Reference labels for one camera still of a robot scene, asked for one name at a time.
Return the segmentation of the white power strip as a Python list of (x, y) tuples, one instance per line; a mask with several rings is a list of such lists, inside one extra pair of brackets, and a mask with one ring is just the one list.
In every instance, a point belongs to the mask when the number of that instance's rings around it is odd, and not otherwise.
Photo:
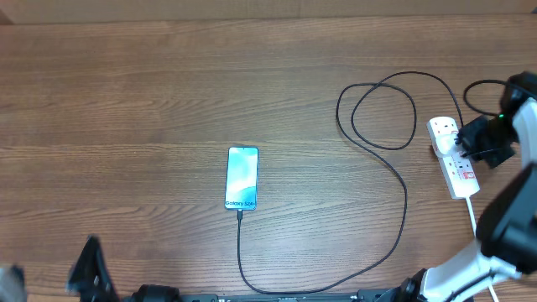
[[(427, 130), (431, 144), (432, 138), (436, 134), (459, 131), (456, 121), (451, 117), (434, 117), (430, 119), (427, 122)], [(438, 158), (438, 160), (452, 199), (466, 199), (480, 190), (472, 163), (469, 159), (462, 157), (461, 148), (457, 154)]]

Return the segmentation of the Galaxy S24+ smartphone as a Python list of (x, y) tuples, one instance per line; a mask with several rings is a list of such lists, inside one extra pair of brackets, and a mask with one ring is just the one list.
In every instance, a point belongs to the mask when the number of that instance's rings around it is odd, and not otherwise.
[(258, 196), (257, 147), (230, 147), (224, 206), (234, 211), (254, 211)]

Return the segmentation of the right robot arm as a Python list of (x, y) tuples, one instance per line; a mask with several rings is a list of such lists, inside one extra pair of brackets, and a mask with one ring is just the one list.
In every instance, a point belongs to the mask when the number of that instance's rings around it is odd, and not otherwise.
[(444, 175), (465, 179), (470, 170), (458, 159), (484, 161), (494, 169), (519, 145), (521, 170), (481, 214), (475, 237), (447, 262), (423, 269), (381, 301), (471, 301), (489, 286), (536, 270), (536, 75), (523, 71), (502, 81), (497, 113), (448, 132), (438, 120), (428, 129), (439, 159), (449, 159)]

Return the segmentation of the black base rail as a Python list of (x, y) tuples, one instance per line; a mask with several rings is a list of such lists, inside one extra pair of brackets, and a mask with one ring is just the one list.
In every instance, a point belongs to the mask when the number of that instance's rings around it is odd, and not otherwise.
[(181, 294), (180, 302), (395, 302), (398, 288), (360, 289), (355, 293), (318, 293), (318, 294)]

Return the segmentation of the cardboard backdrop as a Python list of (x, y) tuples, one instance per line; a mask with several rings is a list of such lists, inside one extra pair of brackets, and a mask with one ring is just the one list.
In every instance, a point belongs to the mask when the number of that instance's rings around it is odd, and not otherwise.
[(524, 14), (536, 0), (1, 0), (2, 24)]

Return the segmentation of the white charger plug adapter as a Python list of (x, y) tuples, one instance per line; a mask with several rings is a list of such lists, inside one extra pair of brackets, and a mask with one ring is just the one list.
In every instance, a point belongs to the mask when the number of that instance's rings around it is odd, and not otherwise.
[(432, 146), (438, 158), (450, 157), (460, 151), (458, 132), (436, 134), (432, 138)]

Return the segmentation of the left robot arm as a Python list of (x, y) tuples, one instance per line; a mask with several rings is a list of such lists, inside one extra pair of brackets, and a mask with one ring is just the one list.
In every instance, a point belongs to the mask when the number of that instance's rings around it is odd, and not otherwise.
[(142, 285), (131, 296), (121, 298), (108, 273), (98, 237), (89, 236), (81, 255), (72, 267), (66, 289), (77, 292), (81, 302), (176, 302), (180, 301), (177, 288), (161, 285)]

